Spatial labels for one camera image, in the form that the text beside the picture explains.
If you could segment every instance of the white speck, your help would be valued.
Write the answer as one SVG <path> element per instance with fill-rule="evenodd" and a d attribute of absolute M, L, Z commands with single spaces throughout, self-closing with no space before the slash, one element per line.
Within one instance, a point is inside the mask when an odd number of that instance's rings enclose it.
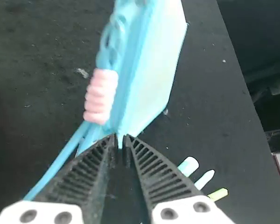
<path fill-rule="evenodd" d="M 163 110 L 163 114 L 164 114 L 165 116 L 167 116 L 168 113 L 169 113 L 169 110 L 168 110 L 167 108 L 166 108 L 165 110 Z"/>
<path fill-rule="evenodd" d="M 76 71 L 79 72 L 80 74 L 82 74 L 83 78 L 88 78 L 89 77 L 88 72 L 85 71 L 84 69 L 77 68 Z"/>

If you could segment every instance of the pink coil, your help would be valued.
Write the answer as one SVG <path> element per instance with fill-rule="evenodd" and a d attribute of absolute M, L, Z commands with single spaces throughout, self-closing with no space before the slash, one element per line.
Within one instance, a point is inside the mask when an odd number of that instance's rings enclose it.
<path fill-rule="evenodd" d="M 118 84 L 118 74 L 112 70 L 95 69 L 85 95 L 83 118 L 104 125 L 110 117 Z"/>

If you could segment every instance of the black table surface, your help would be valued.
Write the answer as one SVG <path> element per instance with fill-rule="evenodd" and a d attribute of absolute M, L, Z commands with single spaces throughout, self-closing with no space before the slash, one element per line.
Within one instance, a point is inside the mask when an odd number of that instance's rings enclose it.
<path fill-rule="evenodd" d="M 190 26 L 169 113 L 140 138 L 175 164 L 195 157 L 193 181 L 214 169 L 203 192 L 227 188 L 217 205 L 235 223 L 280 224 L 280 179 L 217 3 L 183 7 Z M 93 70 L 111 12 L 107 0 L 0 1 L 0 210 L 28 192 L 81 122 L 88 81 L 74 71 Z"/>

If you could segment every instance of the blue tube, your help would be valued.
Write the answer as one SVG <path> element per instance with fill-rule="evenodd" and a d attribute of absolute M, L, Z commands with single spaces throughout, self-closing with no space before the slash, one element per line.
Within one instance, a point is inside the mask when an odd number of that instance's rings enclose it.
<path fill-rule="evenodd" d="M 86 149 L 88 149 L 94 142 L 99 140 L 102 126 L 94 123 L 90 123 L 86 136 L 83 142 L 80 143 L 76 156 L 80 155 Z"/>
<path fill-rule="evenodd" d="M 65 163 L 65 161 L 68 159 L 70 154 L 75 150 L 77 145 L 79 144 L 81 138 L 85 135 L 89 128 L 90 123 L 87 121 L 84 121 L 80 127 L 76 130 L 76 132 L 73 134 L 69 142 L 64 146 L 60 154 L 57 156 L 55 161 L 52 163 L 50 168 L 47 170 L 47 172 L 42 176 L 42 178 L 39 180 L 39 182 L 26 194 L 24 197 L 24 200 L 33 200 L 34 197 L 42 190 L 44 186 L 47 185 L 47 183 L 55 176 L 55 174 L 60 170 L 62 165 Z"/>

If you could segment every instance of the light blue toy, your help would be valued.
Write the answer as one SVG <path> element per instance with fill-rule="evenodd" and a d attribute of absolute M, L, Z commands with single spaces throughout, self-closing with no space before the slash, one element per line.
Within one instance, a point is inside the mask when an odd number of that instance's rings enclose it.
<path fill-rule="evenodd" d="M 100 41 L 96 65 L 119 74 L 110 119 L 84 121 L 24 200 L 32 200 L 77 148 L 116 133 L 136 137 L 166 107 L 187 23 L 180 0 L 116 0 Z"/>

